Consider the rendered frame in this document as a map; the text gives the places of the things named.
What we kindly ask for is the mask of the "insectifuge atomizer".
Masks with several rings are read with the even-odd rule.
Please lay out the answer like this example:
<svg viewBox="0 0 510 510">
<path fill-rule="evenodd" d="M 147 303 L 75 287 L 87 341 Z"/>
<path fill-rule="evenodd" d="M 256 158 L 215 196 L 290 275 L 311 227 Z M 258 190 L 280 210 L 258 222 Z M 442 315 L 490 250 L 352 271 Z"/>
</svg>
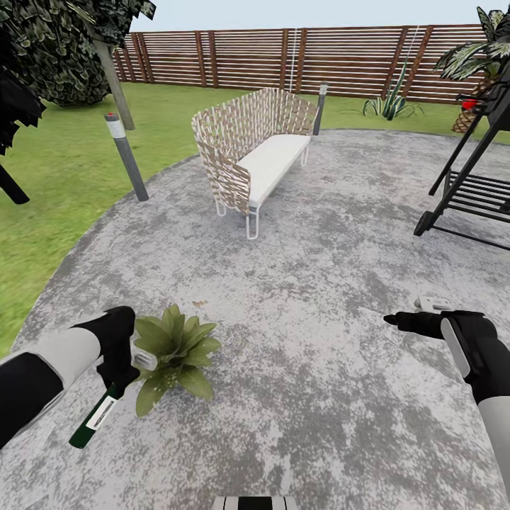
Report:
<svg viewBox="0 0 510 510">
<path fill-rule="evenodd" d="M 86 420 L 81 423 L 81 426 L 76 430 L 73 437 L 69 440 L 69 444 L 83 449 L 86 444 L 91 440 L 94 433 L 101 426 L 105 418 L 109 415 L 115 403 L 118 403 L 119 397 L 116 390 L 117 385 L 112 384 L 100 401 L 94 406 Z"/>
</svg>

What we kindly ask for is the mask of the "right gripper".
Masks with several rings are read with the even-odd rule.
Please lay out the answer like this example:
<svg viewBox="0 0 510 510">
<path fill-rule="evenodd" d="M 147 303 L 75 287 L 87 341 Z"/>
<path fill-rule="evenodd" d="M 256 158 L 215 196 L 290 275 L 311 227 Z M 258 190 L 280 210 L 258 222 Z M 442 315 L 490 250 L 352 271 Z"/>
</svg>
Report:
<svg viewBox="0 0 510 510">
<path fill-rule="evenodd" d="M 391 316 L 385 315 L 384 320 L 390 324 L 398 325 L 398 329 L 404 332 L 415 332 L 438 339 L 431 336 L 429 330 L 426 328 L 426 321 L 434 315 L 437 314 L 429 314 L 428 312 L 398 312 L 397 314 L 391 314 Z"/>
</svg>

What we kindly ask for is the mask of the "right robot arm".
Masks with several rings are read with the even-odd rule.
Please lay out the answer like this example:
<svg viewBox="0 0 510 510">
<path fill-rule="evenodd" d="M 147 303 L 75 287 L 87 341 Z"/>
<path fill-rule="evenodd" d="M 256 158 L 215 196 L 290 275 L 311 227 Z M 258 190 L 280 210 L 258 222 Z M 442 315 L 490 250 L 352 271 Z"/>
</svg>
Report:
<svg viewBox="0 0 510 510">
<path fill-rule="evenodd" d="M 398 312 L 384 320 L 404 332 L 446 340 L 471 385 L 510 502 L 510 351 L 483 312 L 451 311 L 451 303 L 441 297 L 419 296 L 415 306 L 416 313 Z"/>
</svg>

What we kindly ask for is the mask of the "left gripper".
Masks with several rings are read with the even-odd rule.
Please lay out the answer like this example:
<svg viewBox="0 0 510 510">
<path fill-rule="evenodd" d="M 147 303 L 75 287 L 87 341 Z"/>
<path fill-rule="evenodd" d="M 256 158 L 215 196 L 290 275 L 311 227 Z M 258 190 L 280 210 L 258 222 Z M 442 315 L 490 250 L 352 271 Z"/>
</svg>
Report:
<svg viewBox="0 0 510 510">
<path fill-rule="evenodd" d="M 104 359 L 105 362 L 97 366 L 97 373 L 103 378 L 106 389 L 116 384 L 118 397 L 123 397 L 125 388 L 140 376 L 139 368 L 131 364 L 131 349 L 121 356 L 105 356 Z"/>
</svg>

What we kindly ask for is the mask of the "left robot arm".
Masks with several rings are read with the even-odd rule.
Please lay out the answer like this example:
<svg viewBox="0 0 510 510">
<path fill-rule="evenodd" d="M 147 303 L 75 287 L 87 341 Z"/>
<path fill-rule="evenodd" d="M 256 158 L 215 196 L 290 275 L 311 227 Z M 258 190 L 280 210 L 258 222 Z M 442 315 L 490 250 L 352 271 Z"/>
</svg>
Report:
<svg viewBox="0 0 510 510">
<path fill-rule="evenodd" d="M 134 321 L 130 307 L 111 308 L 0 359 L 0 450 L 52 410 L 100 356 L 97 373 L 106 389 L 117 385 L 119 398 L 140 376 L 137 367 L 156 369 L 154 354 L 131 348 Z"/>
</svg>

